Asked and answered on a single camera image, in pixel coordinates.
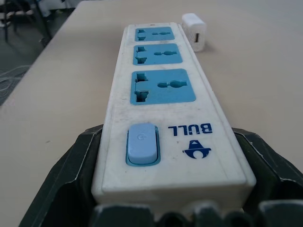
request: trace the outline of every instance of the floor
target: floor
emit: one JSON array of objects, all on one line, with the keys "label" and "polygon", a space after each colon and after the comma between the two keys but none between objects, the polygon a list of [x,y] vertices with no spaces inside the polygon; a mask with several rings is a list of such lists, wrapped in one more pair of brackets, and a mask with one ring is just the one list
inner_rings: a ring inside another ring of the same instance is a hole
[{"label": "floor", "polygon": [[[68,12],[55,12],[54,20],[48,21],[52,36],[69,15]],[[32,24],[18,24],[17,33],[9,27],[9,42],[6,43],[4,31],[0,29],[0,106],[42,52],[43,46],[39,42],[42,37]]]}]

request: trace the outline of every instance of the power strip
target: power strip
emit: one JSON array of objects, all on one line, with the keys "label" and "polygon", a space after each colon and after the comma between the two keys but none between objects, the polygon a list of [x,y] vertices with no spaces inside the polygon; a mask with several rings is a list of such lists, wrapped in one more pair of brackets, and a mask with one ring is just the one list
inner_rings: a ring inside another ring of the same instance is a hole
[{"label": "power strip", "polygon": [[255,176],[176,23],[124,30],[92,184],[98,203],[242,207]]}]

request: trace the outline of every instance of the beige table surface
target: beige table surface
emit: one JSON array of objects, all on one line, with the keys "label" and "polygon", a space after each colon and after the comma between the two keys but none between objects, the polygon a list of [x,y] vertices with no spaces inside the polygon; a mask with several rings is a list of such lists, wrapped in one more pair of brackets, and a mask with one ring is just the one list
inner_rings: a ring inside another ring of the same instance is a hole
[{"label": "beige table surface", "polygon": [[0,226],[17,226],[56,161],[103,123],[124,27],[188,12],[208,25],[197,57],[231,126],[258,133],[303,171],[300,2],[82,2],[0,109]]}]

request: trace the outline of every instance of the power switch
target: power switch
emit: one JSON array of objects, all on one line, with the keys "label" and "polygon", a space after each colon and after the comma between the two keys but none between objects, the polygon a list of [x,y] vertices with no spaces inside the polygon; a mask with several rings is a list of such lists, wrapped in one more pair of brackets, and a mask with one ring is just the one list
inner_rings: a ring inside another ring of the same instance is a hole
[{"label": "power switch", "polygon": [[128,132],[128,159],[137,165],[157,160],[156,126],[151,123],[134,124]]}]

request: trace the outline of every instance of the black plastic object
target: black plastic object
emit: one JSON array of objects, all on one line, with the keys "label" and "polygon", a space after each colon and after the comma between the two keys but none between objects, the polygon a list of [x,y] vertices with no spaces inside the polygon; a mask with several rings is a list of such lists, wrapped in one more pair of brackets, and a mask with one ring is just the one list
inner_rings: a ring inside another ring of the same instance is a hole
[{"label": "black plastic object", "polygon": [[103,125],[87,129],[53,166],[20,227],[84,227],[95,201],[90,187]]},{"label": "black plastic object", "polygon": [[54,165],[21,227],[302,227],[303,175],[257,134],[233,129],[256,176],[243,212],[222,218],[212,206],[192,221],[167,213],[155,222],[146,206],[96,206],[90,192],[102,125],[86,130]]}]

